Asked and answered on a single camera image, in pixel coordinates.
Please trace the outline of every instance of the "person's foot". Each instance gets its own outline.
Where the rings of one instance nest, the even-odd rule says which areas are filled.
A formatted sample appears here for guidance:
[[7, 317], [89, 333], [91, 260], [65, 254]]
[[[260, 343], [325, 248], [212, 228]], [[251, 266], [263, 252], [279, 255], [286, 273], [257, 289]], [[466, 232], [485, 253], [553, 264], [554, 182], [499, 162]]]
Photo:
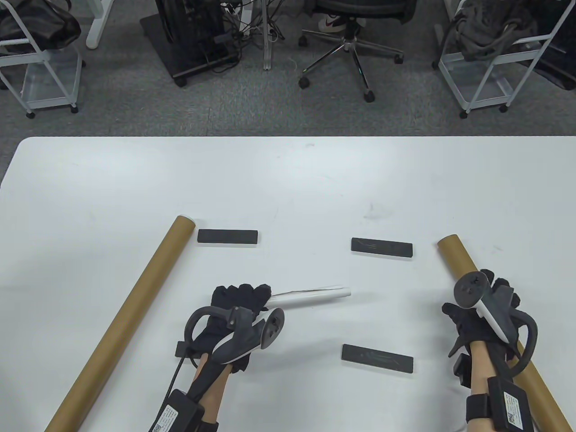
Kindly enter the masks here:
[[[341, 17], [340, 15], [325, 15], [318, 23], [318, 28], [322, 33], [337, 33], [346, 28], [346, 21], [348, 18]], [[366, 18], [357, 18], [356, 22], [360, 26], [366, 26]]]

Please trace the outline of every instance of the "white cart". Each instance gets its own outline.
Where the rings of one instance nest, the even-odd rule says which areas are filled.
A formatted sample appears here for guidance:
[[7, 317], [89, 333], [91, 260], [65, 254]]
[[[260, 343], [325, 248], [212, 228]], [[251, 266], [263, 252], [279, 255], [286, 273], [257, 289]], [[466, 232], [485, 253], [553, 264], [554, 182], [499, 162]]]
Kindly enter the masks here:
[[[458, 5], [460, 10], [464, 0]], [[528, 79], [528, 76], [538, 63], [538, 60], [548, 48], [548, 45], [556, 35], [560, 26], [574, 7], [576, 0], [571, 0], [568, 7], [547, 35], [524, 37], [518, 39], [514, 45], [530, 47], [526, 51], [514, 52], [499, 55], [492, 60], [467, 62], [462, 53], [446, 54], [445, 47], [442, 47], [442, 55], [438, 64], [433, 63], [434, 69], [440, 69], [446, 82], [450, 86], [452, 93], [462, 107], [460, 118], [465, 119], [471, 110], [475, 108], [490, 107], [499, 105], [501, 112], [508, 111], [508, 107], [518, 95], [518, 92]], [[443, 32], [440, 25], [435, 26], [436, 36], [441, 43]], [[531, 60], [525, 74], [520, 79], [516, 88], [512, 88], [506, 77], [494, 69], [496, 65], [506, 63], [523, 62]]]
[[6, 0], [0, 0], [0, 5], [8, 9], [26, 36], [24, 39], [0, 41], [0, 47], [30, 44], [34, 49], [29, 54], [0, 56], [0, 68], [28, 65], [22, 91], [17, 92], [0, 69], [2, 83], [26, 110], [29, 119], [36, 116], [33, 110], [38, 108], [68, 105], [72, 113], [77, 113], [80, 75], [85, 62], [75, 44], [71, 43], [62, 50], [40, 50], [12, 5]]

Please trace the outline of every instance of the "black glove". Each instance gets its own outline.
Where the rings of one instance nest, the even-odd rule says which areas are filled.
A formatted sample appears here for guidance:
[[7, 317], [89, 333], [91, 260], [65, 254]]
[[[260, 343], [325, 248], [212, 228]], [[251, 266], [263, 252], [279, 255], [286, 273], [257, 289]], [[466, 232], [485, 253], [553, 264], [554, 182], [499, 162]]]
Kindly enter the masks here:
[[[490, 283], [494, 280], [494, 273], [490, 270], [482, 269], [480, 270], [486, 275]], [[495, 292], [501, 286], [510, 286], [506, 279], [498, 278], [492, 285], [492, 292]], [[513, 294], [511, 306], [517, 308], [520, 304], [520, 298], [516, 293]], [[458, 331], [458, 339], [452, 347], [448, 357], [452, 357], [460, 347], [465, 346], [466, 350], [470, 354], [470, 343], [476, 340], [481, 340], [484, 342], [495, 342], [506, 346], [506, 344], [496, 335], [492, 327], [488, 324], [486, 319], [480, 318], [476, 309], [463, 309], [452, 303], [444, 303], [442, 305], [442, 312], [448, 315], [454, 324], [456, 324], [456, 330]], [[513, 320], [515, 325], [519, 327], [521, 323], [517, 323]], [[506, 358], [510, 358], [513, 355], [511, 350], [505, 350]]]
[[[250, 309], [254, 321], [271, 296], [272, 291], [269, 285], [260, 285], [257, 288], [252, 288], [252, 285], [247, 283], [243, 283], [238, 288], [233, 285], [228, 288], [219, 286], [212, 294], [210, 305], [222, 309], [232, 309], [235, 306]], [[216, 344], [230, 333], [232, 330], [226, 326], [225, 320], [211, 316], [208, 318], [206, 328], [192, 342], [191, 348], [201, 354], [212, 353]], [[236, 360], [233, 363], [232, 372], [246, 370], [249, 360], [250, 355]]]

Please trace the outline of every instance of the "white paper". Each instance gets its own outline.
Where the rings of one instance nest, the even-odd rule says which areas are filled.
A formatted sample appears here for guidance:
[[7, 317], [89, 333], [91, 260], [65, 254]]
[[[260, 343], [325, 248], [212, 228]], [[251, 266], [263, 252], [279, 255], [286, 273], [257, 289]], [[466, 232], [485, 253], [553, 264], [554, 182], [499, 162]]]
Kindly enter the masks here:
[[178, 411], [176, 411], [170, 405], [166, 405], [166, 408], [164, 408], [164, 411], [156, 422], [152, 432], [168, 432], [172, 427], [174, 420], [176, 420], [176, 417], [178, 417]]
[[504, 403], [506, 404], [506, 415], [508, 416], [510, 424], [524, 430], [522, 417], [520, 417], [520, 404], [518, 403], [518, 399], [504, 392]]

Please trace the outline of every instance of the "black bar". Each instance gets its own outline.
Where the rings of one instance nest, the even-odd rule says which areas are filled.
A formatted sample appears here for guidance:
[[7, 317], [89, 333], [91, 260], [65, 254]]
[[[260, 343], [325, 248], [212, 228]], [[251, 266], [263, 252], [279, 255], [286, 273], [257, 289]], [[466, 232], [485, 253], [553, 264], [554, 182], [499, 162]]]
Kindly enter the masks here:
[[380, 255], [412, 258], [412, 243], [399, 241], [373, 240], [371, 238], [352, 238], [351, 249], [354, 252], [377, 253]]
[[397, 370], [398, 372], [414, 372], [414, 357], [371, 350], [370, 348], [357, 347], [346, 343], [342, 345], [342, 360]]
[[248, 229], [201, 229], [198, 243], [257, 244], [258, 231]]

